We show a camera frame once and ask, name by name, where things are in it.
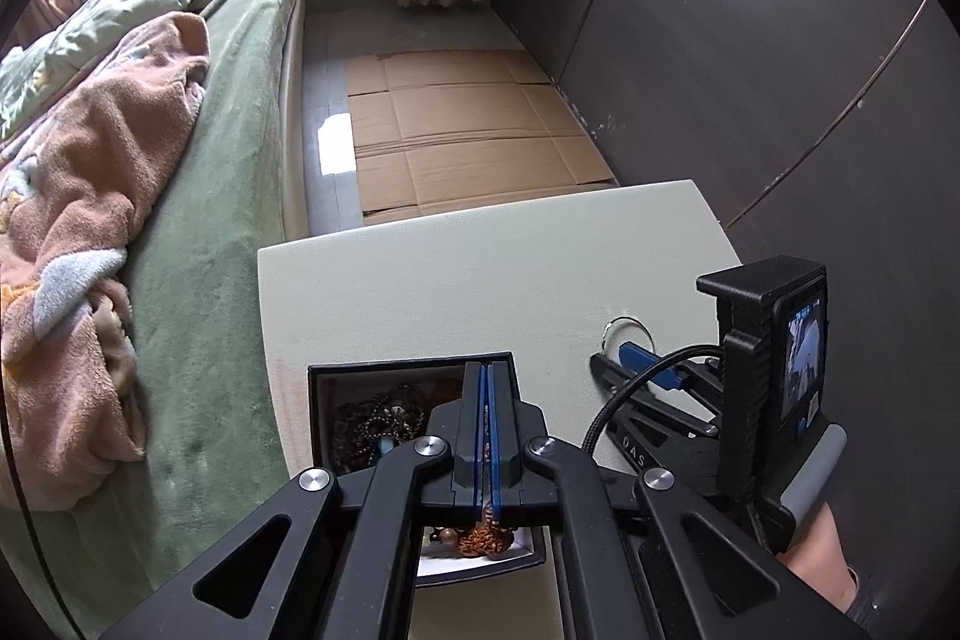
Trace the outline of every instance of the triangular cutout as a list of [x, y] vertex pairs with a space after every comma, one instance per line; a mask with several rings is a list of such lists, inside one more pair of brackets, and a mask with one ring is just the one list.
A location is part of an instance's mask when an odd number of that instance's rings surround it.
[[289, 530], [287, 516], [272, 517], [247, 542], [197, 581], [193, 596], [229, 616], [246, 618], [256, 604]]
[[702, 519], [685, 516], [683, 531], [724, 615], [738, 616], [776, 597], [776, 583]]

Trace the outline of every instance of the camera screen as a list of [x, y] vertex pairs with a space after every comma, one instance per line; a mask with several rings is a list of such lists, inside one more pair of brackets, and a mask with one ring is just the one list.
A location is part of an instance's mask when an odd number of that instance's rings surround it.
[[784, 364], [784, 409], [781, 420], [792, 413], [800, 399], [819, 387], [824, 379], [823, 304], [819, 295], [789, 316], [786, 323], [786, 362]]

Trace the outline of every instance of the gray floor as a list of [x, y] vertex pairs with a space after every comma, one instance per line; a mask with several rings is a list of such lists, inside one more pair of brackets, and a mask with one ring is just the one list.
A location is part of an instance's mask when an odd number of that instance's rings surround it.
[[[307, 8], [316, 9], [316, 0]], [[323, 173], [320, 140], [339, 145], [352, 138], [323, 132], [335, 116], [342, 127], [347, 108], [347, 58], [429, 49], [522, 49], [500, 18], [487, 8], [400, 9], [386, 0], [336, 11], [308, 11], [304, 22], [304, 181], [310, 235], [363, 225], [356, 171], [349, 164]], [[333, 124], [326, 127], [332, 130]], [[338, 158], [344, 158], [343, 151]]]

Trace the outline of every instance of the table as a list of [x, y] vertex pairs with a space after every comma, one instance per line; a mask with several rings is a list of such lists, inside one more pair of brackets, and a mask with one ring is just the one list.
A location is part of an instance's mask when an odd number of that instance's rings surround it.
[[[635, 316], [659, 352], [715, 342], [695, 279], [736, 252], [690, 181], [431, 215], [260, 250], [260, 314], [290, 474], [312, 466], [306, 367], [511, 351], [523, 400], [578, 443], [604, 402], [604, 326]], [[630, 471], [602, 437], [599, 463]], [[563, 637], [552, 562], [416, 592], [410, 637]]]

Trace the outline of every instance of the cardboard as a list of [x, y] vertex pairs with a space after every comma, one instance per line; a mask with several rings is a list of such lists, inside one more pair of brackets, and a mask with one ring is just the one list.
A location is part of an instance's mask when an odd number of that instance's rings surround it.
[[368, 225], [616, 186], [522, 50], [353, 58], [347, 90]]

